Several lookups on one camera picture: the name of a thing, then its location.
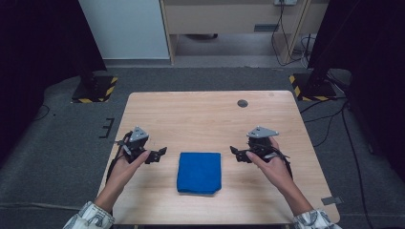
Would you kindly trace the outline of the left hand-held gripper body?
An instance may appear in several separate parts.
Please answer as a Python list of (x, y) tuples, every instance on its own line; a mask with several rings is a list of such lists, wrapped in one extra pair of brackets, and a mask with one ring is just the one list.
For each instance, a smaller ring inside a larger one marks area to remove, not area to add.
[(145, 152), (144, 145), (148, 140), (149, 135), (143, 131), (139, 126), (127, 133), (124, 138), (117, 141), (118, 151), (116, 158), (124, 156), (129, 163), (132, 163), (143, 152)]

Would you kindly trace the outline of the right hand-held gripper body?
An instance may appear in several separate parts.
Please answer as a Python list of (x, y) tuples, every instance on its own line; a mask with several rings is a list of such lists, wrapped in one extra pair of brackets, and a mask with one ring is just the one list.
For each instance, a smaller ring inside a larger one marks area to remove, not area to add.
[(261, 126), (253, 128), (246, 134), (248, 137), (248, 150), (261, 160), (272, 160), (274, 157), (280, 156), (281, 152), (273, 146), (269, 139), (271, 136), (278, 134), (277, 131)]

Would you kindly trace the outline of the blue cloth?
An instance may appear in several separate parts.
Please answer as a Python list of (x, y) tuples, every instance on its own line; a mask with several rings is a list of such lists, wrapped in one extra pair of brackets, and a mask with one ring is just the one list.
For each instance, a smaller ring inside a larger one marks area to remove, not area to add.
[(192, 195), (214, 195), (222, 189), (220, 153), (182, 152), (179, 160), (177, 190)]

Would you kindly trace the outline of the person's left hand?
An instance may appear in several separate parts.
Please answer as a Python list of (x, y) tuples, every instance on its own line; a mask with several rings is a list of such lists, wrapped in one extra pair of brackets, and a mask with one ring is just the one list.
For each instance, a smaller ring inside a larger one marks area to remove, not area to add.
[(131, 163), (127, 161), (125, 156), (120, 156), (117, 159), (116, 165), (105, 185), (105, 192), (109, 199), (117, 199), (119, 197), (125, 185), (130, 181), (136, 170), (146, 161), (149, 155), (150, 152), (146, 150)]

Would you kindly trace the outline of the person's right hand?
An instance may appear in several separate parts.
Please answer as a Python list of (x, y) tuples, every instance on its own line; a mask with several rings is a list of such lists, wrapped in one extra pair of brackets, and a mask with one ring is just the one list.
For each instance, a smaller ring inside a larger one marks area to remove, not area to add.
[(287, 166), (281, 158), (276, 156), (270, 162), (264, 162), (251, 152), (247, 152), (246, 155), (283, 196), (290, 195), (295, 189), (295, 184), (288, 172)]

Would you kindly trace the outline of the black stand base hazard tape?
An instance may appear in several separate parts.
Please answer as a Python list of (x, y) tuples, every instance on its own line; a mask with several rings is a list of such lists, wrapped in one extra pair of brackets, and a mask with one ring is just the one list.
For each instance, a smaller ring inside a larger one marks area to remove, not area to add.
[(96, 76), (95, 83), (86, 85), (80, 82), (72, 96), (73, 103), (106, 102), (109, 100), (116, 84), (114, 76)]
[(299, 101), (336, 99), (336, 92), (328, 80), (313, 78), (310, 73), (294, 73), (288, 79)]

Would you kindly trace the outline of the grey label on desk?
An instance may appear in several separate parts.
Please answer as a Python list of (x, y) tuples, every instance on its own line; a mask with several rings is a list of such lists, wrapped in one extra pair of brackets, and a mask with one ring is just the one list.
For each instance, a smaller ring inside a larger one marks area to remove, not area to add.
[(256, 24), (254, 26), (254, 31), (255, 32), (274, 32), (278, 31), (279, 25), (278, 24)]

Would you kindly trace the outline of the white cabinet panel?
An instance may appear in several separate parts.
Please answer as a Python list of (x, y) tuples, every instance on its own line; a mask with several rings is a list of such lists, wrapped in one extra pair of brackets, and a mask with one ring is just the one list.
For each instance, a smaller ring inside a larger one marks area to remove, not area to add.
[(79, 0), (105, 60), (168, 59), (160, 0)]

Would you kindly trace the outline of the dark round object under desk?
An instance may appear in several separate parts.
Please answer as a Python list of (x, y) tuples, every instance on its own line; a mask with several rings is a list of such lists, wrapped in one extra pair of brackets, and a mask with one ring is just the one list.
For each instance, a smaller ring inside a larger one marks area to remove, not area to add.
[(193, 40), (211, 40), (211, 39), (218, 38), (217, 33), (213, 33), (213, 34), (186, 34), (185, 36), (187, 38), (193, 39)]

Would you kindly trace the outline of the light wooden desk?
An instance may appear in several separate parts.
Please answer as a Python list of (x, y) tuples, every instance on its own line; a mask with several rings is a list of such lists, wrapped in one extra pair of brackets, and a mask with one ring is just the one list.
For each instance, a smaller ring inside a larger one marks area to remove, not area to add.
[(160, 0), (169, 54), (180, 34), (256, 33), (256, 24), (278, 24), (273, 44), (281, 62), (292, 60), (303, 34), (318, 32), (330, 0), (298, 0), (274, 6), (274, 0)]

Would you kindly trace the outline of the black curtain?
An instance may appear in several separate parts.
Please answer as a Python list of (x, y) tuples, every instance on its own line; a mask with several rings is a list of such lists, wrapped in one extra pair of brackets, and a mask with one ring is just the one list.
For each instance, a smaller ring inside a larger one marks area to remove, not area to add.
[(78, 0), (0, 0), (0, 163), (48, 87), (105, 69)]
[(311, 80), (347, 70), (347, 96), (375, 153), (405, 181), (405, 0), (330, 0), (313, 47)]

